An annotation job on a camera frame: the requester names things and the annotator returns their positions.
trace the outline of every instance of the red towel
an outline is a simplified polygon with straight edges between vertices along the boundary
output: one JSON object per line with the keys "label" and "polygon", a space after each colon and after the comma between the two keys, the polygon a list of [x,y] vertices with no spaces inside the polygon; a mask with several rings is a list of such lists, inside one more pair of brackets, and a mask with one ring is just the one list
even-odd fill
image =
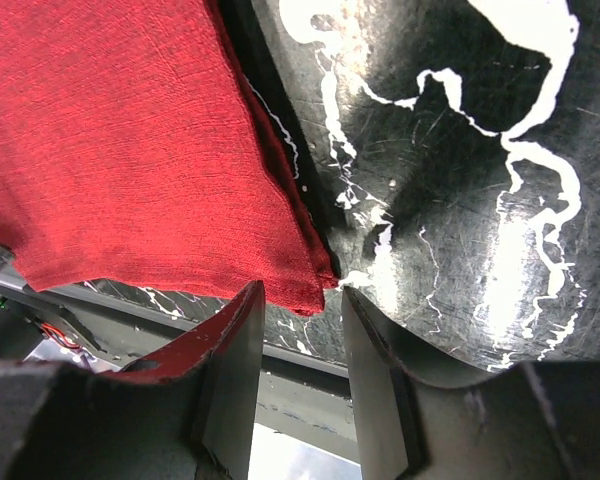
{"label": "red towel", "polygon": [[31,286],[262,279],[322,310],[329,257],[245,83],[213,2],[0,0],[0,243]]}

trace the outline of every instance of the red wire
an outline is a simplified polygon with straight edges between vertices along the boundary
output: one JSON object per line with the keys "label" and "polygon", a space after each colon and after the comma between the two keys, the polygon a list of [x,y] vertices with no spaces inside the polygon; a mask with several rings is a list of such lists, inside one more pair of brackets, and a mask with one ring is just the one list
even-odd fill
{"label": "red wire", "polygon": [[49,338],[53,339],[61,347],[68,348],[69,350],[82,350],[82,347],[77,343],[69,340],[67,336],[62,333],[59,329],[49,323],[40,324],[40,328],[46,333]]}

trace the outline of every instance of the white marking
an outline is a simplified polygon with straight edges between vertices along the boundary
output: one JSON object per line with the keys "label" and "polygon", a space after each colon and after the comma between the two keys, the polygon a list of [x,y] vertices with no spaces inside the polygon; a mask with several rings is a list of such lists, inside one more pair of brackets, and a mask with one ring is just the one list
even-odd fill
{"label": "white marking", "polygon": [[433,299],[433,296],[438,292],[438,280],[440,278],[440,266],[438,265],[438,262],[436,261],[435,255],[433,254],[433,247],[427,241],[427,239],[424,238],[425,233],[427,233],[427,229],[423,226],[420,229],[420,231],[418,232],[418,237],[420,237],[420,240],[422,240],[425,243],[425,245],[427,246],[427,248],[429,249],[429,255],[431,255],[431,261],[433,262],[433,266],[435,268],[435,275],[433,277],[433,290],[431,290],[431,293],[429,293],[429,295],[427,295],[424,298],[427,301],[427,303],[429,304],[429,307],[431,307],[431,309],[436,312],[436,314],[438,316],[438,320],[442,320],[442,312],[431,301]]}
{"label": "white marking", "polygon": [[282,320],[278,320],[278,325],[280,325],[281,327],[287,327],[292,332],[296,331],[295,327],[293,326],[293,320],[291,320],[291,319],[289,319],[289,325],[284,323]]}
{"label": "white marking", "polygon": [[354,212],[353,218],[356,219],[356,221],[360,224],[360,226],[362,226],[362,227],[367,226],[367,216],[364,213]]}
{"label": "white marking", "polygon": [[164,293],[162,293],[158,290],[155,290],[151,287],[138,287],[138,288],[140,290],[142,290],[144,293],[146,293],[147,295],[149,295],[149,301],[151,303],[153,303],[156,307],[158,307],[158,310],[169,315],[172,320],[177,320],[178,318],[184,317],[182,312],[177,308],[177,305],[176,305],[175,310],[168,310],[160,302],[158,302],[158,300],[156,300],[156,294],[158,294],[158,295],[165,297],[171,303],[174,303],[173,300],[171,300],[169,297],[167,297]]}
{"label": "white marking", "polygon": [[391,236],[393,223],[387,219],[391,217],[383,208],[374,206],[369,212],[369,219],[375,226],[386,225],[378,234],[378,241],[373,247],[375,258],[369,267],[373,275],[373,287],[378,303],[388,315],[398,311],[398,283],[396,267],[391,256]]}
{"label": "white marking", "polygon": [[[564,77],[575,51],[575,42],[579,32],[579,22],[575,15],[569,12],[565,0],[502,0],[492,2],[489,0],[469,0],[471,5],[481,12],[491,24],[502,34],[505,40],[513,45],[542,53],[549,59],[550,70],[540,88],[538,98],[527,115],[508,131],[502,132],[502,147],[510,154],[506,161],[506,167],[511,176],[510,193],[520,190],[523,180],[513,168],[513,163],[528,160],[537,165],[554,170],[560,175],[562,192],[558,199],[568,203],[567,208],[555,212],[545,208],[538,215],[530,219],[528,227],[535,233],[536,251],[542,262],[549,270],[549,281],[545,295],[533,299],[534,313],[522,323],[522,335],[525,338],[533,336],[530,325],[533,324],[542,313],[539,305],[540,300],[556,299],[565,283],[565,276],[571,277],[569,268],[573,263],[565,261],[564,249],[559,242],[560,232],[565,222],[572,220],[580,211],[582,203],[580,199],[580,181],[573,167],[549,150],[541,147],[535,142],[516,142],[534,126],[546,122],[556,107],[557,95],[562,88]],[[544,206],[544,198],[540,197],[540,206]],[[543,237],[546,225],[553,229]],[[553,262],[544,250],[544,242],[553,243],[560,251],[560,260]],[[584,304],[586,290],[579,285],[580,301],[576,310]],[[564,341],[568,335],[573,333],[574,321],[578,317],[577,311],[567,322],[563,331],[556,333],[556,340],[551,340],[550,348]]]}
{"label": "white marking", "polygon": [[83,284],[85,287],[88,287],[88,288],[90,288],[90,289],[91,289],[91,290],[93,290],[94,292],[98,292],[98,289],[97,289],[97,288],[96,288],[96,287],[93,285],[93,283],[91,283],[91,282],[82,282],[82,284]]}
{"label": "white marking", "polygon": [[336,290],[342,290],[342,287],[349,286],[354,288],[368,287],[371,285],[369,274],[359,270],[351,270],[345,278],[338,282]]}
{"label": "white marking", "polygon": [[304,353],[305,355],[313,356],[313,354],[309,351],[309,349],[307,347],[305,347],[304,343],[302,343],[300,340],[296,341],[296,345],[298,347],[298,350],[300,350],[300,353]]}
{"label": "white marking", "polygon": [[456,113],[459,113],[464,118],[469,121],[469,125],[478,130],[485,137],[495,137],[498,135],[497,132],[491,132],[489,130],[485,130],[480,127],[475,119],[468,115],[464,110],[462,110],[462,77],[455,73],[450,68],[442,69],[438,72],[434,72],[432,70],[424,70],[418,75],[416,81],[418,82],[418,88],[420,90],[420,95],[424,92],[424,88],[426,86],[427,77],[433,78],[436,82],[442,84],[444,88],[444,93],[447,97],[447,101],[449,102],[449,107]]}
{"label": "white marking", "polygon": [[[574,265],[573,263],[567,263],[565,261],[564,249],[560,245],[559,238],[562,226],[566,222],[572,220],[578,214],[582,206],[580,200],[580,181],[569,162],[551,153],[549,150],[541,147],[535,142],[507,142],[503,139],[503,146],[511,152],[506,161],[507,169],[512,178],[512,185],[509,189],[509,193],[516,193],[523,184],[521,177],[513,168],[513,163],[526,159],[542,167],[549,168],[560,175],[560,186],[562,187],[562,191],[558,194],[558,199],[567,202],[567,207],[565,209],[556,212],[551,208],[545,208],[527,222],[528,228],[535,233],[535,249],[538,252],[540,260],[549,270],[549,281],[546,294],[536,296],[533,299],[534,312],[522,323],[522,336],[524,338],[531,338],[533,333],[530,329],[530,325],[532,325],[542,313],[542,308],[539,303],[540,300],[555,300],[558,298],[558,293],[565,284],[566,275],[569,274],[569,268]],[[553,229],[545,236],[543,235],[543,231],[546,225],[551,225]],[[552,243],[558,247],[558,250],[560,251],[559,261],[554,262],[551,260],[544,249],[545,242]]]}
{"label": "white marking", "polygon": [[576,288],[581,289],[580,292],[578,293],[580,300],[578,301],[578,305],[576,306],[576,311],[573,313],[573,315],[571,315],[571,317],[569,318],[569,321],[567,322],[566,325],[563,326],[563,325],[555,325],[554,324],[554,326],[557,328],[557,330],[552,330],[551,333],[553,333],[556,336],[556,338],[555,338],[555,340],[554,339],[547,340],[547,344],[549,345],[549,348],[545,348],[542,352],[540,352],[540,356],[538,356],[538,361],[544,360],[547,353],[554,351],[558,345],[560,345],[562,342],[564,342],[565,339],[575,331],[575,327],[576,327],[575,321],[578,318],[578,316],[580,315],[579,310],[584,306],[584,302],[587,299],[587,291],[585,289],[582,289],[582,287],[578,283],[574,282],[574,285]]}
{"label": "white marking", "polygon": [[497,363],[495,365],[489,365],[487,367],[487,371],[488,372],[494,372],[496,370],[508,370],[510,367],[513,366],[513,360],[511,360],[511,355],[513,355],[514,352],[509,352],[509,353],[505,353],[502,355],[502,360],[500,361],[500,363]]}
{"label": "white marking", "polygon": [[290,350],[293,350],[293,349],[291,348],[291,345],[289,345],[289,344],[287,343],[287,341],[286,341],[286,340],[285,340],[285,339],[282,337],[282,335],[279,335],[279,337],[280,337],[280,340],[282,340],[282,343],[284,343],[284,344],[287,346],[287,348],[288,348],[288,349],[290,349]]}
{"label": "white marking", "polygon": [[[271,109],[269,108],[269,105],[267,105],[267,102],[264,101],[264,98],[262,98],[262,95],[260,95],[260,92],[258,92],[255,88],[253,88],[253,85],[251,85],[251,82],[249,81],[249,79],[247,77],[244,77],[244,78],[247,81],[247,83],[249,84],[249,87],[251,88],[253,93],[255,93],[256,97],[258,97],[258,99],[264,106],[264,108],[267,111],[267,113],[269,114],[269,116],[271,118],[273,118],[273,120],[278,124],[278,128],[280,128],[280,131],[284,135],[284,143],[289,145],[291,147],[291,150],[293,150],[293,179],[296,180],[300,176],[300,172],[298,170],[298,146],[294,143],[293,138],[291,138],[291,134],[289,133],[289,130],[284,128],[284,125],[282,125],[282,121],[280,120],[280,117],[278,117],[276,114],[274,114],[271,111]],[[307,187],[303,185],[302,190],[306,192],[307,191],[306,189],[307,189]]]}
{"label": "white marking", "polygon": [[469,0],[505,40],[542,53],[551,62],[540,93],[529,113],[503,135],[518,138],[546,122],[556,108],[556,97],[574,53],[580,24],[565,0]]}

